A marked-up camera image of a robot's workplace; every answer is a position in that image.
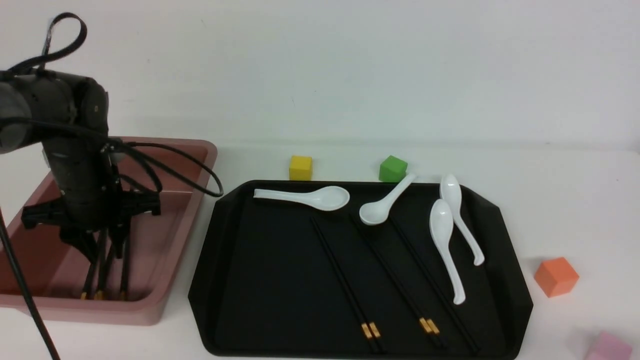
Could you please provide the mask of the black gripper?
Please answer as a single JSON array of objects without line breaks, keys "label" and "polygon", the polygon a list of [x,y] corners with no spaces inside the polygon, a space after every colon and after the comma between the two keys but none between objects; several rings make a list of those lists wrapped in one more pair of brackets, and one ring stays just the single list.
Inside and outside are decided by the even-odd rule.
[{"label": "black gripper", "polygon": [[130,238],[130,218],[162,213],[158,191],[125,190],[112,153],[124,152],[116,139],[55,137],[43,142],[45,158],[59,191],[47,202],[26,205],[21,221],[26,229],[45,224],[61,229],[61,241],[80,252],[90,264],[98,260],[93,231],[109,228],[110,251],[122,259]]}]

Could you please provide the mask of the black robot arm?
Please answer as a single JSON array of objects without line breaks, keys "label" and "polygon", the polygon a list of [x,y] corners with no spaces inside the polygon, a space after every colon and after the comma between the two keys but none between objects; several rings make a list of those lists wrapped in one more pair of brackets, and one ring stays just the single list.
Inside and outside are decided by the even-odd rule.
[{"label": "black robot arm", "polygon": [[99,256],[95,232],[107,231],[121,259],[131,219],[162,212],[158,194],[123,189],[115,155],[122,142],[108,136],[108,112],[108,92],[90,77],[31,70],[1,78],[1,153],[40,143],[59,191],[25,205],[23,227],[58,227],[60,240],[91,263]]}]

